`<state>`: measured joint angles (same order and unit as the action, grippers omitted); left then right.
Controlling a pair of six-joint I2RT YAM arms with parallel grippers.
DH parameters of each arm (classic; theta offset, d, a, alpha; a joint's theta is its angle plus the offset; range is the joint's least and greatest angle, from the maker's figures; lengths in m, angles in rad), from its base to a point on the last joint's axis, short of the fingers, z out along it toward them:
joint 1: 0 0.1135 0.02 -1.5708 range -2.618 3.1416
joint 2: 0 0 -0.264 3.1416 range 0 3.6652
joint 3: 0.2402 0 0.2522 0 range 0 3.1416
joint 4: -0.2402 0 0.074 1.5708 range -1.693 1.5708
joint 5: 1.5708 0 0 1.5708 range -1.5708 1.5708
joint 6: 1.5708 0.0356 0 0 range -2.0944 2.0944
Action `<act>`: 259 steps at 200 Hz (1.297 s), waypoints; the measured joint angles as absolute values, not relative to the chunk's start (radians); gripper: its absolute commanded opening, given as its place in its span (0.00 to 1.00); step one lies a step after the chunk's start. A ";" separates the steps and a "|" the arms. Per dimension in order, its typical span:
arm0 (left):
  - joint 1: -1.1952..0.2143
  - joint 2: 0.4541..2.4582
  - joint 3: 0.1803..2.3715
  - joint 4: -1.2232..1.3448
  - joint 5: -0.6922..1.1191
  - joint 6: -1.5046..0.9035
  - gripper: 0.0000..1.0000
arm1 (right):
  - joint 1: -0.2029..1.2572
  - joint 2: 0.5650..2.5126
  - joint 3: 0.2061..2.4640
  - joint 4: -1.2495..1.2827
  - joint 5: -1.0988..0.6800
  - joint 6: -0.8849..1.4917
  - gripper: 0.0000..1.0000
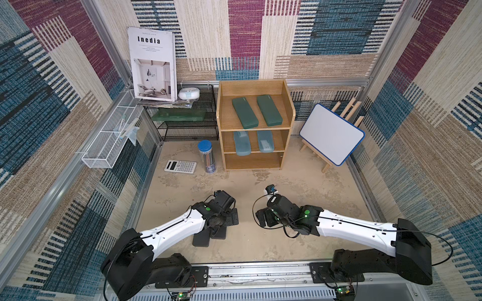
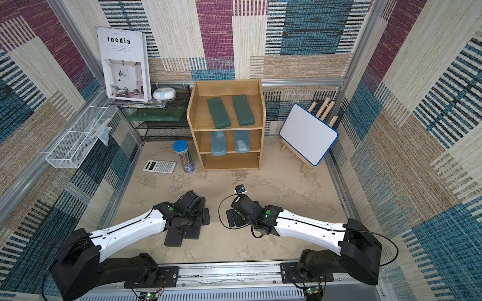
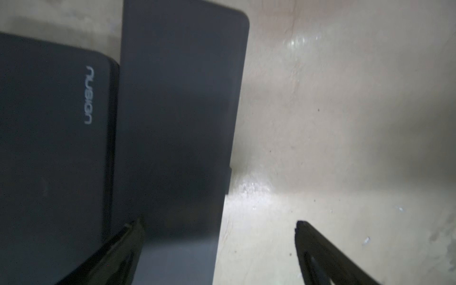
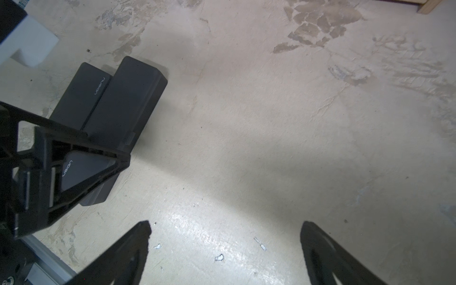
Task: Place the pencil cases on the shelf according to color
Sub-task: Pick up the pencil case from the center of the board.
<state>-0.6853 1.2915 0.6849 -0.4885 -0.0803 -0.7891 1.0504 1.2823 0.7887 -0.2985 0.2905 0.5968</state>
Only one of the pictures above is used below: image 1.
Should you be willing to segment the light teal pencil case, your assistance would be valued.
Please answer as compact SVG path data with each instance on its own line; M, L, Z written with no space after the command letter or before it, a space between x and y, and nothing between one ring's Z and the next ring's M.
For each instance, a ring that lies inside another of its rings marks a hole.
M238 156L248 156L251 154L251 142L247 131L237 131L233 133L235 151Z
M261 153L274 152L274 139L270 130L257 131L257 141Z

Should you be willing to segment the dark green pencil case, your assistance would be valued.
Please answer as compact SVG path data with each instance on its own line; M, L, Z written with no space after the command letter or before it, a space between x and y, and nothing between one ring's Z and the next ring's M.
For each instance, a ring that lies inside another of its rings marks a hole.
M257 97L257 105L264 117L268 127L281 125L282 116L279 113L276 104L270 95L260 95Z
M232 99L232 105L244 129L256 128L259 120L245 97Z

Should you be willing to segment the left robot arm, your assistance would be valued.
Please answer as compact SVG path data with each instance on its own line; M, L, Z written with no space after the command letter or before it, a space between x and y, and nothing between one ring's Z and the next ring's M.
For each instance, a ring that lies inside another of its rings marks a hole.
M188 237L193 237L195 247L208 247L211 239L224 240L227 228L238 224L235 203L231 195L218 190L161 226L143 232L129 228L100 266L104 284L119 300L129 300L147 285L196 288L201 284L202 272L197 272L180 253L166 258L161 254Z

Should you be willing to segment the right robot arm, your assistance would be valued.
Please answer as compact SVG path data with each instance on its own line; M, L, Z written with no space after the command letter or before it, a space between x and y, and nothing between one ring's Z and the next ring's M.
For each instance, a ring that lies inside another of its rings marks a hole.
M266 208L253 211L262 228L280 226L298 235L341 238L364 245L361 251L336 250L331 271L354 278L363 273L395 273L419 285L433 284L431 243L407 219L380 223L343 216L317 206L297 206L280 194L267 194Z

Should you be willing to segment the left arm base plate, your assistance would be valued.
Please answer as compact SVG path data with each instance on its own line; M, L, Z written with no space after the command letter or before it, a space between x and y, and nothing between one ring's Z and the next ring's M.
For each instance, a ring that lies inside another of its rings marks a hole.
M208 266L193 266L184 269L179 275L169 274L155 283L156 288L199 288L207 287Z

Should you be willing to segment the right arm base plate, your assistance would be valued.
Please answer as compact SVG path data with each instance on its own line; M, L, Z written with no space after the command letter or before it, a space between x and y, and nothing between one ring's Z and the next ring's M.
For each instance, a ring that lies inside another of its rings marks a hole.
M346 276L342 272L334 272L331 269L331 262L310 263L309 268L313 283L360 283L365 281L363 274Z

